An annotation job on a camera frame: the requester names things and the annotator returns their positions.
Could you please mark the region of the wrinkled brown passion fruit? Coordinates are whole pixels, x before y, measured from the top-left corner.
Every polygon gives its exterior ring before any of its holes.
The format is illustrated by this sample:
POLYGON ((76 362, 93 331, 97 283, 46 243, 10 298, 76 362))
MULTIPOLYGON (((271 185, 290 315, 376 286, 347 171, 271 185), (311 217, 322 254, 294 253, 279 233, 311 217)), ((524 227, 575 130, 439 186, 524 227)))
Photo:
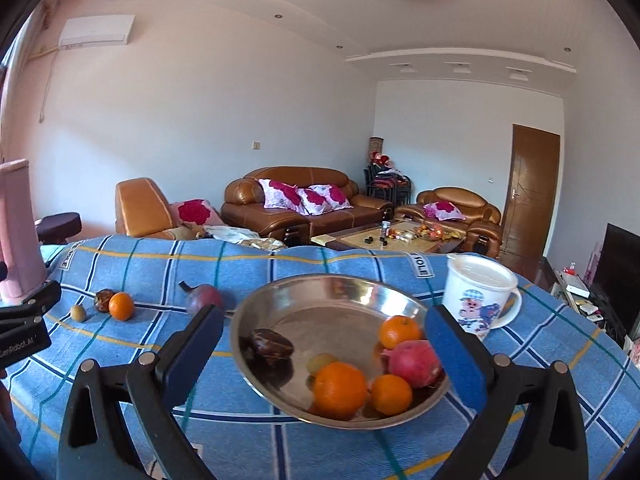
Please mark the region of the wrinkled brown passion fruit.
POLYGON ((109 288, 104 288, 96 292, 93 298, 93 304, 96 310, 101 313, 110 312, 110 302, 114 295, 114 290, 109 288))

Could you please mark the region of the small orange back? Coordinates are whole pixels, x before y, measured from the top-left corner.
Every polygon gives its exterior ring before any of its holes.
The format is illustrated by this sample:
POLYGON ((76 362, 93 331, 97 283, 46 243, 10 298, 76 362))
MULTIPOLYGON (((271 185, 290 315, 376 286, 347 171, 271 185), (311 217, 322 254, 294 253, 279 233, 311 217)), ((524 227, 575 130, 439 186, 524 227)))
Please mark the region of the small orange back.
POLYGON ((134 300, 126 292, 116 292, 108 302, 108 312, 117 321, 126 322, 134 315, 134 300))

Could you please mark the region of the small orange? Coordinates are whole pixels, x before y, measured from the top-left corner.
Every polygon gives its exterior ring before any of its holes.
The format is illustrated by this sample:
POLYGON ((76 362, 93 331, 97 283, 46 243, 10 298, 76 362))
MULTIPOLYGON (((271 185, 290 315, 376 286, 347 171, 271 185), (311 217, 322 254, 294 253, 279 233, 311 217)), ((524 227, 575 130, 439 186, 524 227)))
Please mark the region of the small orange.
POLYGON ((378 342, 387 350, 393 350, 403 342, 422 338, 423 330, 418 322, 405 315, 394 315, 388 318, 378 329, 378 342))
POLYGON ((116 292, 108 302, 108 312, 117 321, 126 322, 134 315, 134 300, 126 292, 116 292))

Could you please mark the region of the pink pomegranate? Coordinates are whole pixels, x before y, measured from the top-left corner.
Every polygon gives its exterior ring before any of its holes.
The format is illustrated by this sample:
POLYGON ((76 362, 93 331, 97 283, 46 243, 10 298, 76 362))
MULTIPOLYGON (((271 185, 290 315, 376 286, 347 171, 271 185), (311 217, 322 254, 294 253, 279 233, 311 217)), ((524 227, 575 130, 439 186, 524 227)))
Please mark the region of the pink pomegranate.
POLYGON ((387 359, 388 372, 408 382, 413 389, 434 384, 442 370, 442 364, 427 340, 404 341, 393 349, 384 350, 382 355, 387 359))

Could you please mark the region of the purple passion fruit with stem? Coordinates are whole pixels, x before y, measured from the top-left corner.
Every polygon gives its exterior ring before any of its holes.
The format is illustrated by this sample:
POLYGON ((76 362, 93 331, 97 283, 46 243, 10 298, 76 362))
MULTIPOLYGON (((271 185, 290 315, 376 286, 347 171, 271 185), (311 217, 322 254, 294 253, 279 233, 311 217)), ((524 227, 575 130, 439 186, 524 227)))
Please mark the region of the purple passion fruit with stem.
POLYGON ((190 315, 197 315, 204 307, 213 306, 221 310, 226 318, 232 317, 233 311, 228 308, 222 293, 213 285, 201 284, 192 287, 181 281, 179 286, 186 293, 186 312, 190 315))

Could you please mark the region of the large rough tangerine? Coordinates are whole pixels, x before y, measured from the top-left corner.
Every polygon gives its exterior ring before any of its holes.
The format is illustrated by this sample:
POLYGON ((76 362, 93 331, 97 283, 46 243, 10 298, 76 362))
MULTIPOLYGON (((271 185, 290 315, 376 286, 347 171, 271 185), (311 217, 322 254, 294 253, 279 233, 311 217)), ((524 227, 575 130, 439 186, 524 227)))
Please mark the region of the large rough tangerine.
POLYGON ((314 376, 311 411, 337 420, 353 418, 367 402, 368 381, 348 363, 332 362, 314 376))

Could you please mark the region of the white cartoon pig mug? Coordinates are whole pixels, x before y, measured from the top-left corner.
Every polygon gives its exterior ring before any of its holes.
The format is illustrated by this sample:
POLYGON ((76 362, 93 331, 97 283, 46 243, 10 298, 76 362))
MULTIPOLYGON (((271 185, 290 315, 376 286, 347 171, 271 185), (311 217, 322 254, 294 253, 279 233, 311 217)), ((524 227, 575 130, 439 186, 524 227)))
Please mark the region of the white cartoon pig mug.
POLYGON ((484 340, 492 330, 510 324, 522 302, 515 274, 496 260, 474 254, 447 256, 442 305, 467 333, 484 340))

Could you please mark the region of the tv stand with clutter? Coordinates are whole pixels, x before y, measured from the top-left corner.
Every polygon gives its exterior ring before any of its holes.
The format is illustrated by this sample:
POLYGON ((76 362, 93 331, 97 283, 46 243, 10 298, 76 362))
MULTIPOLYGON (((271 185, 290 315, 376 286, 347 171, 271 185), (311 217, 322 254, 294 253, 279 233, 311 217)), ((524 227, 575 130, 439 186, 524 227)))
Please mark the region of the tv stand with clutter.
POLYGON ((639 319, 626 328, 622 319, 614 312, 608 296, 599 285, 588 285, 574 269, 553 270, 555 283, 551 295, 562 299, 571 309, 596 324, 602 332, 612 338, 630 357, 635 367, 639 366, 639 319))

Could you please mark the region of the black television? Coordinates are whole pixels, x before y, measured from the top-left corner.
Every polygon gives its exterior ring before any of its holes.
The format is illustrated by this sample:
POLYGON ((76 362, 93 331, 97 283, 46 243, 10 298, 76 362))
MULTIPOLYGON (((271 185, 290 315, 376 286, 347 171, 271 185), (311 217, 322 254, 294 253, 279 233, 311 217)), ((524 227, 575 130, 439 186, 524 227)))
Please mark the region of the black television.
POLYGON ((639 318, 639 237, 609 223, 592 287, 605 298, 627 334, 639 318))

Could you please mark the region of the stainless steel bowl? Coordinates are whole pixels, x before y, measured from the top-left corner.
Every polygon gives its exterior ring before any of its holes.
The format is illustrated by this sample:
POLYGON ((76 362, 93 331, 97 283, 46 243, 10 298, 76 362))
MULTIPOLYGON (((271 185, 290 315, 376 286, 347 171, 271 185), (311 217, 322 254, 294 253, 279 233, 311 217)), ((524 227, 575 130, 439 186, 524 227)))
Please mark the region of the stainless steel bowl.
POLYGON ((328 352, 361 370, 373 380, 386 370, 378 329, 393 315, 425 321, 423 304, 380 282, 347 275, 311 274, 285 278, 252 292, 232 316, 230 341, 233 359, 245 381, 264 399, 302 422, 341 430, 379 430, 413 420, 439 402, 450 388, 440 372, 434 384, 416 389, 405 413, 386 416, 366 403, 349 420, 320 416, 311 411, 314 377, 307 362, 328 352), (292 356, 269 365, 256 356, 250 333, 270 328, 294 346, 292 356))

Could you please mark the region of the wooden coffee table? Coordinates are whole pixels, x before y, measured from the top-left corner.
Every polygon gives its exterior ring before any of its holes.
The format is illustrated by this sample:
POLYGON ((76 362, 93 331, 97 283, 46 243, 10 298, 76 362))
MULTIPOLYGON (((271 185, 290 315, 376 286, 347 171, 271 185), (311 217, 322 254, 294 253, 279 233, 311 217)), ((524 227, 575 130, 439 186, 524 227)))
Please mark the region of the wooden coffee table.
POLYGON ((449 254, 464 245, 464 236, 456 230, 411 220, 383 221, 316 235, 310 240, 335 250, 367 249, 418 254, 449 254))

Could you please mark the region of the brown leather three-seat sofa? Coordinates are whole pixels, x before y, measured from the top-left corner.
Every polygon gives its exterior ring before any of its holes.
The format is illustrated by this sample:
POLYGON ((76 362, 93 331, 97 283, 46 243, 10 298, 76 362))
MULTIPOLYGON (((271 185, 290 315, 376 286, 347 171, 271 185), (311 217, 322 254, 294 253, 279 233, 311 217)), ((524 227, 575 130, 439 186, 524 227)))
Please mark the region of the brown leather three-seat sofa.
POLYGON ((288 244, 387 220, 393 205, 359 192, 330 168, 275 166, 256 169, 224 191, 221 218, 288 244))

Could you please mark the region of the floral cushion left on sofa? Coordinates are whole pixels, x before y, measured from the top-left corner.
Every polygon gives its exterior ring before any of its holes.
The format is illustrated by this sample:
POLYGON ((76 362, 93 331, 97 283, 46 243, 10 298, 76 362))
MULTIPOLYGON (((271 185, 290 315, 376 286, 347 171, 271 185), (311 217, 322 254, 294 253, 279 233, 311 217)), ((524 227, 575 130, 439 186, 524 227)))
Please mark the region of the floral cushion left on sofa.
POLYGON ((272 179, 258 179, 257 182, 262 188, 264 207, 266 209, 286 209, 294 211, 301 216, 308 214, 308 210, 295 185, 272 179))

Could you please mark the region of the stacked dark chairs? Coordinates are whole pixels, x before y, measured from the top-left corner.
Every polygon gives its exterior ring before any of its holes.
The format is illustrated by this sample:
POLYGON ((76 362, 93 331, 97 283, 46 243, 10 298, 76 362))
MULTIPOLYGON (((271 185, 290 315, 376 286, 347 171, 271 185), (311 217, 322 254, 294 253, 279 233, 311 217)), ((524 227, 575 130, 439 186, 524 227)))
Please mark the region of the stacked dark chairs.
POLYGON ((367 196, 380 198, 401 206, 410 202, 412 182, 395 168, 390 158, 380 152, 371 152, 369 163, 363 169, 367 196))

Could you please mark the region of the floral cushion right on sofa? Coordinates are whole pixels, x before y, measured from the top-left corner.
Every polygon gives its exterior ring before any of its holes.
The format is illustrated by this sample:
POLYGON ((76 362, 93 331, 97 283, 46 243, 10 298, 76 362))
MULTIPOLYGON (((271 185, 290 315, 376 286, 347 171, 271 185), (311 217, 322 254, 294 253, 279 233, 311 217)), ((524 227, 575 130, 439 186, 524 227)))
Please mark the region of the floral cushion right on sofa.
POLYGON ((352 209, 345 193, 335 184, 314 184, 309 188, 298 188, 297 195, 307 216, 321 216, 333 211, 352 209))

